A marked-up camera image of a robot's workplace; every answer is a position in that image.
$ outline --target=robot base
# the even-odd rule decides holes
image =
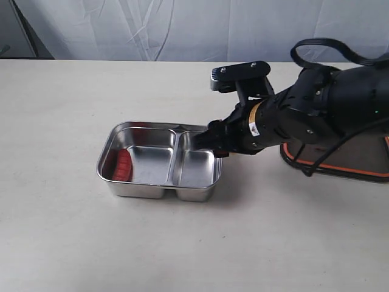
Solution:
[[[299,141],[280,146],[282,158],[295,168],[312,165],[325,152],[325,149],[317,148],[315,145],[307,145],[297,163],[292,163],[300,146]],[[333,153],[316,172],[387,183],[389,182],[389,137],[357,136]]]

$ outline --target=orange trim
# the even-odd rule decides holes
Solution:
[[[389,147],[389,137],[385,137],[385,140],[386,140],[387,145]],[[294,159],[294,156],[291,155],[291,153],[287,149],[287,143],[284,143],[283,149],[284,149],[284,152],[285,152],[286,156],[288,156],[289,159]],[[313,165],[312,161],[305,161],[305,160],[298,159],[297,162],[299,162],[301,164]],[[343,172],[360,173],[361,175],[379,176],[380,178],[389,178],[389,173],[367,172],[367,171],[364,171],[364,170],[348,169],[346,167],[339,167],[339,166],[333,166],[333,165],[328,165],[328,164],[320,164],[319,167],[323,167],[323,168],[326,168],[326,169],[341,170]]]

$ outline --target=sticker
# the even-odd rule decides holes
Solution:
[[[261,133],[258,131],[255,122],[249,124],[251,135],[254,137],[259,136]]]
[[[254,137],[257,137],[257,136],[259,136],[261,134],[258,131],[258,128],[256,127],[256,123],[255,123],[256,111],[260,107],[260,104],[261,104],[261,102],[257,103],[251,109],[251,112],[250,112],[250,115],[249,115],[249,128],[250,128],[251,135],[253,135]]]

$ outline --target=red food item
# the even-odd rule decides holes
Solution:
[[[127,149],[120,149],[117,153],[116,167],[113,181],[129,181],[133,170],[133,161]]]

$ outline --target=white fabric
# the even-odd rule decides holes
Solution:
[[[334,37],[368,57],[388,49],[387,0],[16,0],[55,58],[288,61],[297,41]],[[306,49],[315,60],[344,60]]]

